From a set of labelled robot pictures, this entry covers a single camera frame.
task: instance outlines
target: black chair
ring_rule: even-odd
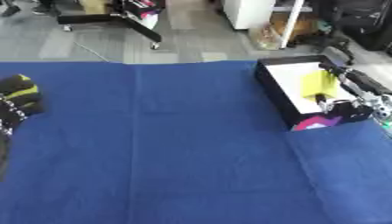
[[[160,43],[162,42],[161,35],[140,24],[137,20],[142,19],[145,13],[160,13],[165,8],[164,0],[158,0],[154,2],[145,0],[113,0],[113,2],[107,6],[109,9],[108,14],[59,16],[57,17],[57,21],[59,25],[64,25],[63,30],[66,32],[71,32],[71,25],[75,24],[105,23],[116,21],[152,40],[150,46],[152,50],[159,48]]]
[[[348,65],[354,62],[354,54],[349,50],[350,40],[336,36],[345,27],[356,27],[362,32],[374,32],[383,24],[390,7],[390,0],[311,0],[309,1],[317,17],[325,20],[330,31],[319,31],[306,36],[298,36],[292,43],[311,44],[321,53],[327,47],[343,52]]]

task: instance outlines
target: blue cloth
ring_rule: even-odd
[[[287,132],[254,65],[0,64],[32,77],[46,105],[12,138],[0,223],[392,221],[381,130]]]

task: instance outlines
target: box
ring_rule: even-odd
[[[315,102],[301,96],[301,76],[320,69],[319,63],[332,63],[325,56],[304,56],[280,59],[260,59],[255,77],[266,95],[275,105],[289,130],[307,130],[358,122],[368,117],[352,120],[339,115],[327,115]],[[336,99],[354,100],[342,87],[337,86]]]

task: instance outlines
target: floor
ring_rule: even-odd
[[[17,0],[23,11],[0,18],[0,61],[101,61],[128,64],[183,63],[214,60],[314,54],[308,46],[284,51],[258,51],[243,31],[233,31],[225,17],[204,0],[167,0],[156,31],[164,42],[156,51],[150,41],[119,25],[77,25],[63,32],[53,17],[34,16],[29,0]],[[81,13],[74,3],[62,4],[64,14]],[[367,52],[353,44],[356,68],[392,88],[392,58],[383,52]],[[338,59],[335,52],[326,52]]]

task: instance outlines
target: yellow object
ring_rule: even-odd
[[[29,81],[29,80],[30,80],[30,78],[27,77],[27,76],[24,76],[24,75],[22,75],[22,74],[19,74],[19,75],[22,77],[22,80],[23,80],[23,81]],[[15,92],[15,93],[6,95],[5,98],[6,98],[7,100],[9,100],[10,98],[17,97],[17,96],[20,96],[20,95],[36,94],[38,91],[39,91],[39,88],[37,87],[37,85],[34,85],[34,86],[31,87],[31,88],[27,88],[27,89],[20,90],[20,91],[17,91],[17,92]]]
[[[318,94],[336,98],[337,90],[336,77],[326,70],[318,70],[301,79],[301,96],[311,101],[316,101],[315,95]]]

